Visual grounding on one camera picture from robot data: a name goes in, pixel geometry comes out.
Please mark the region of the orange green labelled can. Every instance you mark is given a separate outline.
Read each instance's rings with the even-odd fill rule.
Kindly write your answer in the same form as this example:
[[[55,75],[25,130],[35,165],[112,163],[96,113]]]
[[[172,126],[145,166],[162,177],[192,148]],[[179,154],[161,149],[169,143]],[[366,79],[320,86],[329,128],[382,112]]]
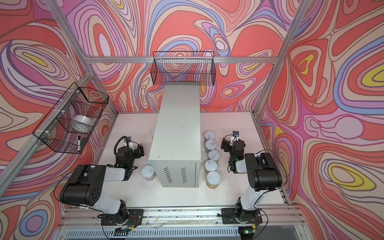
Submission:
[[[221,175],[216,171],[207,174],[206,185],[210,189],[216,189],[221,182]]]

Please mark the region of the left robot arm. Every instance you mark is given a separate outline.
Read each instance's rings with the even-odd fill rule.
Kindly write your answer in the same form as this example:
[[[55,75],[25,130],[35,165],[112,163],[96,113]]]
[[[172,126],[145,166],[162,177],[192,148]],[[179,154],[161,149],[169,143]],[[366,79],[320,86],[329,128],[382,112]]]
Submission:
[[[103,192],[105,182],[128,181],[134,170],[135,160],[145,155],[142,144],[122,136],[116,142],[113,165],[79,165],[67,180],[60,192],[59,201],[66,205],[88,207],[102,213],[103,217],[113,217],[125,221],[129,217],[126,203]]]

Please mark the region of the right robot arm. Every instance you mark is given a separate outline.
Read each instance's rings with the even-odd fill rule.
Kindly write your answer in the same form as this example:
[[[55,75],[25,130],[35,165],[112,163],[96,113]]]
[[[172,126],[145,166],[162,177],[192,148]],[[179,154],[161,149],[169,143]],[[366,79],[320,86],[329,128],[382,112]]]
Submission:
[[[221,149],[229,153],[228,172],[246,174],[249,186],[235,205],[234,218],[245,223],[260,215],[258,205],[266,194],[283,186],[283,177],[268,150],[245,153],[246,143],[237,136],[222,139]]]

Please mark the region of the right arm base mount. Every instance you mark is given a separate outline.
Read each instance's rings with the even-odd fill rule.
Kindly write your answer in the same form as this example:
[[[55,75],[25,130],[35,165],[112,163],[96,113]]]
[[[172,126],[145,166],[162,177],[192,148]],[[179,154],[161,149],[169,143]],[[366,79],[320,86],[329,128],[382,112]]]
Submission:
[[[258,226],[263,223],[259,210],[245,211],[235,208],[222,208],[220,216],[225,225],[252,224]]]

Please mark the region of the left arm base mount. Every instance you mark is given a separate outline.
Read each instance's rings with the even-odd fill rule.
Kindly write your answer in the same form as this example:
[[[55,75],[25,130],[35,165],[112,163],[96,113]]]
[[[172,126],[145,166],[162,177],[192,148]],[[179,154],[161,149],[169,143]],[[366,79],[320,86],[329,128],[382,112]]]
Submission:
[[[101,219],[101,225],[104,226],[129,226],[137,227],[142,224],[144,215],[143,209],[128,209],[120,211],[117,214],[101,214],[98,218]]]

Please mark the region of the blue white labelled can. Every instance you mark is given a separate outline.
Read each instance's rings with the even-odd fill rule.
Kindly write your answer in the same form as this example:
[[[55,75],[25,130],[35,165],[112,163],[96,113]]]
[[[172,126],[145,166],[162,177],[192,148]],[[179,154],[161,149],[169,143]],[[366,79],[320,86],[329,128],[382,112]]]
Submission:
[[[142,177],[146,181],[153,181],[157,177],[157,175],[155,173],[154,168],[151,165],[146,165],[142,169]]]

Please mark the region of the pink labelled can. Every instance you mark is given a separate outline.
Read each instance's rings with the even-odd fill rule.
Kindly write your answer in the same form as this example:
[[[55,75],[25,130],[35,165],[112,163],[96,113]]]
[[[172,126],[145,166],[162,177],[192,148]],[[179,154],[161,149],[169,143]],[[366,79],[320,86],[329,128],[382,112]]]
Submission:
[[[206,174],[208,174],[209,172],[216,171],[217,169],[218,169],[218,164],[213,160],[207,160],[204,164],[204,170]]]

